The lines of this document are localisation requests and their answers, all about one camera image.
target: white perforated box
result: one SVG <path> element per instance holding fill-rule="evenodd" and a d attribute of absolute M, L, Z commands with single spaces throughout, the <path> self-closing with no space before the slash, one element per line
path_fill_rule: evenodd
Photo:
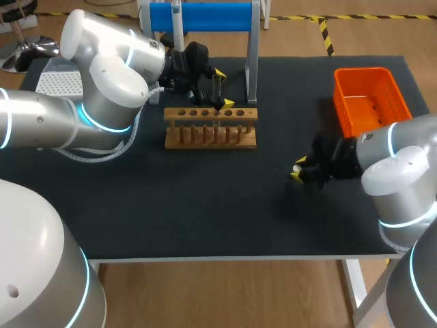
<path fill-rule="evenodd" d="M 44 72 L 36 86 L 36 92 L 48 96 L 82 100 L 83 88 L 79 71 Z"/>

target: white cable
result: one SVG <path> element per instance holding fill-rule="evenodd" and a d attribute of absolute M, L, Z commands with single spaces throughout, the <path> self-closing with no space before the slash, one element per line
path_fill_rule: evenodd
<path fill-rule="evenodd" d="M 145 97 L 145 101 L 147 102 L 149 100 L 149 98 L 152 97 L 154 94 L 162 92 L 164 90 L 165 90 L 164 87 L 157 87 L 156 89 L 153 89 L 152 91 L 150 91 L 147 94 L 147 96 Z M 78 161 L 78 162 L 82 162 L 82 163 L 101 163 L 101 162 L 110 161 L 111 159 L 115 159 L 118 156 L 125 153 L 125 151 L 127 151 L 131 147 L 131 145 L 133 144 L 133 142 L 135 140 L 135 136 L 137 135 L 139 118 L 140 118 L 142 111 L 143 111 L 143 109 L 141 108 L 140 111 L 138 112 L 137 116 L 135 116 L 134 124 L 132 126 L 132 133 L 130 135 L 128 142 L 126 142 L 126 145 L 124 145 L 124 147 L 122 149 L 120 149 L 118 152 L 116 152 L 114 154 L 111 154 L 111 155 L 105 156 L 105 157 L 99 157 L 97 159 L 88 159 L 86 157 L 77 156 L 77 155 L 72 154 L 71 152 L 67 152 L 66 150 L 63 150 L 63 149 L 57 149 L 57 148 L 53 148 L 53 149 L 56 150 L 57 152 L 63 154 L 64 156 L 67 156 L 69 159 L 72 159 L 73 161 Z"/>

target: orange basket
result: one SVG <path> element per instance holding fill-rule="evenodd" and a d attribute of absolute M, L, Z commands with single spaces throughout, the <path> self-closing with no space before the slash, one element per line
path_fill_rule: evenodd
<path fill-rule="evenodd" d="M 386 68 L 340 68 L 334 80 L 335 109 L 345 137 L 412 118 Z"/>

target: black chair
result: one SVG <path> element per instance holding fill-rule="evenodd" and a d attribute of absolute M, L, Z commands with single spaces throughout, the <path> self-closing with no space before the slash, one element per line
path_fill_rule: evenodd
<path fill-rule="evenodd" d="M 10 23 L 16 41 L 0 46 L 0 68 L 8 72 L 26 72 L 35 58 L 56 57 L 59 45 L 46 36 L 24 38 L 18 20 L 30 16 L 37 0 L 0 0 L 0 24 Z"/>

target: black table mat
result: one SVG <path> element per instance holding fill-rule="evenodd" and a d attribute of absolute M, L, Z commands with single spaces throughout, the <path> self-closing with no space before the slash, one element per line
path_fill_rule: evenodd
<path fill-rule="evenodd" d="M 212 63 L 228 74 L 223 94 L 244 103 L 244 59 Z M 0 178 L 45 197 L 91 259 L 392 254 L 359 179 L 322 191 L 288 179 L 332 110 L 334 70 L 353 66 L 387 67 L 412 115 L 428 112 L 402 57 L 260 58 L 256 150 L 164 150 L 163 105 L 188 105 L 165 95 L 120 158 L 4 150 Z M 35 89 L 43 67 L 34 61 L 22 89 Z"/>

